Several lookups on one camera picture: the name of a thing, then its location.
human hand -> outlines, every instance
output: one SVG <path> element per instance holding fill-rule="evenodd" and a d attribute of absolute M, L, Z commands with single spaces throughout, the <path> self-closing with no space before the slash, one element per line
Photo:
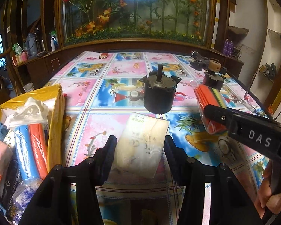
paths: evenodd
<path fill-rule="evenodd" d="M 266 206 L 273 214 L 281 212 L 281 194 L 272 195 L 270 189 L 272 167 L 272 161 L 270 160 L 262 174 L 263 181 L 261 182 L 257 192 L 257 198 L 254 202 L 254 206 L 261 218 L 264 215 Z"/>

blue foam tube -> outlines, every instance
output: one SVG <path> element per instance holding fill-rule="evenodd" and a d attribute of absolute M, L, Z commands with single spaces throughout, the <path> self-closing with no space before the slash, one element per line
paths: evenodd
<path fill-rule="evenodd" d="M 28 125 L 15 129 L 16 153 L 23 180 L 39 179 L 40 175 L 34 159 Z"/>

table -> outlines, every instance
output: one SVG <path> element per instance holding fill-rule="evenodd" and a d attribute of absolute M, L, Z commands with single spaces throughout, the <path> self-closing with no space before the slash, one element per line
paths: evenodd
<path fill-rule="evenodd" d="M 207 165 L 228 164 L 254 201 L 268 158 L 226 134 L 211 136 L 205 131 L 193 91 L 204 73 L 191 68 L 190 60 L 188 56 L 153 52 L 83 52 L 66 64 L 47 84 L 61 84 L 66 94 L 70 125 L 62 144 L 64 165 L 77 165 L 92 157 L 110 135 L 119 139 L 129 115 L 137 112 L 169 120 L 168 134 L 189 156 Z M 164 64 L 166 75 L 182 78 L 172 110 L 162 115 L 144 108 L 143 84 L 139 82 L 159 63 Z M 228 107 L 267 117 L 252 96 L 243 100 L 245 90 L 225 76 L 221 93 Z M 209 224 L 210 184 L 205 188 L 203 224 Z M 71 190 L 75 207 L 75 185 Z M 184 191 L 173 181 L 164 154 L 153 179 L 120 173 L 112 167 L 105 184 L 96 187 L 105 225 L 176 224 Z"/>

aquarium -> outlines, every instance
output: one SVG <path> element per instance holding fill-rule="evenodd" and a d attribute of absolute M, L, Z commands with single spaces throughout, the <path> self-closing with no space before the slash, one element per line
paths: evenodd
<path fill-rule="evenodd" d="M 211 0 L 62 0 L 66 45 L 115 38 L 205 45 Z"/>

blue towel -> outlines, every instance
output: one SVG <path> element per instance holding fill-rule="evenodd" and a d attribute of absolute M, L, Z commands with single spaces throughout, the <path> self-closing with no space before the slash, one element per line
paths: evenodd
<path fill-rule="evenodd" d="M 8 128 L 0 122 L 0 141 L 3 141 L 8 133 Z"/>
<path fill-rule="evenodd" d="M 28 125 L 15 129 L 16 153 L 23 180 L 39 179 L 39 171 L 33 156 Z"/>

